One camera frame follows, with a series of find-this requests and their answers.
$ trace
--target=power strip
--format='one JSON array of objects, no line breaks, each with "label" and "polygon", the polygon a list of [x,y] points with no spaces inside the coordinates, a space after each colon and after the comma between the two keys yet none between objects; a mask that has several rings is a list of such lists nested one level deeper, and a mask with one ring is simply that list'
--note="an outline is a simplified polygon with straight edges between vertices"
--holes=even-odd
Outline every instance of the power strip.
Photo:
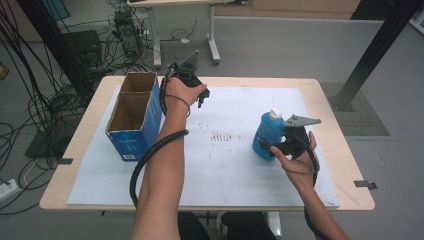
[{"label": "power strip", "polygon": [[3,183],[0,186],[0,202],[19,191],[19,188],[18,188],[18,185],[16,185],[15,179],[9,180],[8,183],[9,184]]}]

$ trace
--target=black pole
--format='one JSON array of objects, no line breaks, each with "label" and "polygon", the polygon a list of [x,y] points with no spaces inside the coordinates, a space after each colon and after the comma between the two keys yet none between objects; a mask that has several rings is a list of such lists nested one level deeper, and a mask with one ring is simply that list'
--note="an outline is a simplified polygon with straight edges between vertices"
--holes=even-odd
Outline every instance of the black pole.
[{"label": "black pole", "polygon": [[352,111],[351,102],[374,68],[408,24],[422,0],[398,0],[339,94],[330,97],[335,111]]},{"label": "black pole", "polygon": [[94,89],[65,44],[56,21],[46,10],[41,0],[17,0],[17,2],[68,77],[77,94],[84,104],[88,105],[94,95]]}]

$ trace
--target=wall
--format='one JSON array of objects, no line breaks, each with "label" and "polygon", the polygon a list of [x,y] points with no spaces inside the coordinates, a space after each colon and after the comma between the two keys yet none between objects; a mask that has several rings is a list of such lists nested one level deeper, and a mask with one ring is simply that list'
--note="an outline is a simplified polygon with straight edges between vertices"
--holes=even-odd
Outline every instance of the wall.
[{"label": "wall", "polygon": [[247,5],[223,4],[216,16],[350,19],[360,0],[249,0]]}]

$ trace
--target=shoe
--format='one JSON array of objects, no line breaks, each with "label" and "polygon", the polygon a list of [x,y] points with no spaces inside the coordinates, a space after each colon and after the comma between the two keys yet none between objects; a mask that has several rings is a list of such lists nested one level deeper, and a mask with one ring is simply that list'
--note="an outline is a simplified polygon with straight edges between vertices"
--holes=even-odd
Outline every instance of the shoe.
[{"label": "shoe", "polygon": [[224,215],[224,214],[225,214],[225,212],[219,212],[216,215],[216,228],[218,229],[219,236],[223,240],[227,240],[228,227],[225,226],[221,221],[222,215]]}]

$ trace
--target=bottle cap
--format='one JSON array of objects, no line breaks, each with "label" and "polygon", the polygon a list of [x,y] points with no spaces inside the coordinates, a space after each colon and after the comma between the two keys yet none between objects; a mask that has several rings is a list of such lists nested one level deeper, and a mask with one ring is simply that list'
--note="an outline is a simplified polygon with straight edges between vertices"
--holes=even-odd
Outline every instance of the bottle cap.
[{"label": "bottle cap", "polygon": [[276,107],[272,107],[271,111],[269,112],[269,117],[274,121],[281,119],[282,114],[281,114],[280,109],[278,109]]}]

